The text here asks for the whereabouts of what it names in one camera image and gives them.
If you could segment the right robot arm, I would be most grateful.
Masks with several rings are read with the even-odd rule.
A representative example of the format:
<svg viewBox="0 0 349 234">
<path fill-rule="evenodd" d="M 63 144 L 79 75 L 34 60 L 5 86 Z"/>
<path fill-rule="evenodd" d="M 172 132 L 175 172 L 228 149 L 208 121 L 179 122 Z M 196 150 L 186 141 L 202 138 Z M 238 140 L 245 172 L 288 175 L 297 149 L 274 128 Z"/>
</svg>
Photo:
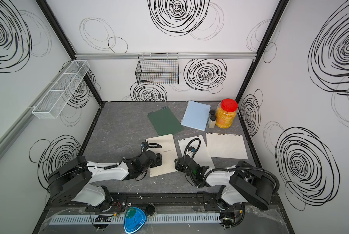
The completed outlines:
<svg viewBox="0 0 349 234">
<path fill-rule="evenodd" d="M 229 205 L 248 202 L 267 210 L 273 194 L 280 187 L 278 178 L 271 172 L 253 167 L 240 160 L 229 168 L 200 166 L 186 155 L 174 161 L 175 168 L 186 174 L 197 188 L 220 186 L 220 199 Z"/>
</svg>

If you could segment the green spiral notepad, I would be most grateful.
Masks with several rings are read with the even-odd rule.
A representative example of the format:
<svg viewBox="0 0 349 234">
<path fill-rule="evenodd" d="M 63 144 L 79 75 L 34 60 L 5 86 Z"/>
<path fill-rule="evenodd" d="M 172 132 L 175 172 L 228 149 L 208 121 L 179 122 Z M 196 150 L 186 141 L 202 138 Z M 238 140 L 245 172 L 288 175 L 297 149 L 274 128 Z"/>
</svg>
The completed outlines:
<svg viewBox="0 0 349 234">
<path fill-rule="evenodd" d="M 159 136 L 177 134 L 184 130 L 173 112 L 168 106 L 164 106 L 158 111 L 150 112 L 147 115 L 154 129 Z"/>
</svg>

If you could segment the beige spiral notebook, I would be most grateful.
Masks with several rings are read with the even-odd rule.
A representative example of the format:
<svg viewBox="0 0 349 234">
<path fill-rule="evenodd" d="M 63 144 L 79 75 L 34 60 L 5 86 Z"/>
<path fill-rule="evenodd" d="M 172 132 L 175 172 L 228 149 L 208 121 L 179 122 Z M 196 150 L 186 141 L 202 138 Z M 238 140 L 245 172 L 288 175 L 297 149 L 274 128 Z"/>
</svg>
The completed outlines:
<svg viewBox="0 0 349 234">
<path fill-rule="evenodd" d="M 150 169 L 150 177 L 161 176 L 168 173 L 176 172 L 175 161 L 177 159 L 177 152 L 175 148 L 174 138 L 172 134 L 152 137 L 146 139 L 148 143 L 157 143 L 162 148 L 152 148 L 151 151 L 160 153 L 162 155 L 162 165 Z"/>
</svg>

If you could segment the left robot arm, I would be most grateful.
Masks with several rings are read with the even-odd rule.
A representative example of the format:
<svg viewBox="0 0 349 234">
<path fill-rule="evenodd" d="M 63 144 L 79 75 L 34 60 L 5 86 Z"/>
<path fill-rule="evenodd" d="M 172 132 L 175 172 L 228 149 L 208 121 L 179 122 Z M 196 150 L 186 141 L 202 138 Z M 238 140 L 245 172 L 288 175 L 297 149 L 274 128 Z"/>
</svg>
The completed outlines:
<svg viewBox="0 0 349 234">
<path fill-rule="evenodd" d="M 118 163 L 95 163 L 77 157 L 49 175 L 50 202 L 52 205 L 80 202 L 105 212 L 111 209 L 114 200 L 106 186 L 94 186 L 94 182 L 138 180 L 150 168 L 161 165 L 162 155 L 148 149 Z"/>
</svg>

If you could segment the torn lined paper page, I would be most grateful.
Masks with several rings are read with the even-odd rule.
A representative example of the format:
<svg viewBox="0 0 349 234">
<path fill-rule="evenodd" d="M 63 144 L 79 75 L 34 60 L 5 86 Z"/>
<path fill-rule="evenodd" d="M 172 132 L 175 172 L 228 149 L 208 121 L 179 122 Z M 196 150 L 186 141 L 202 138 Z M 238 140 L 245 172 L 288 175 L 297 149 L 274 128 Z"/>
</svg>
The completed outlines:
<svg viewBox="0 0 349 234">
<path fill-rule="evenodd" d="M 212 158 L 248 159 L 242 135 L 207 133 L 206 139 Z"/>
</svg>

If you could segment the light blue spiral notebook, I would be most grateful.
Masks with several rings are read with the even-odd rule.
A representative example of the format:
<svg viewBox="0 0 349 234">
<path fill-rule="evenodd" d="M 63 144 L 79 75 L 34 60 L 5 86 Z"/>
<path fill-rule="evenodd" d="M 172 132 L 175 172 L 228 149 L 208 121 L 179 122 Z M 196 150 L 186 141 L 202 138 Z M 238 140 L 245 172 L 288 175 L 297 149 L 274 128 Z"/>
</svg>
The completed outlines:
<svg viewBox="0 0 349 234">
<path fill-rule="evenodd" d="M 209 119 L 210 105 L 189 101 L 181 125 L 205 131 Z"/>
</svg>

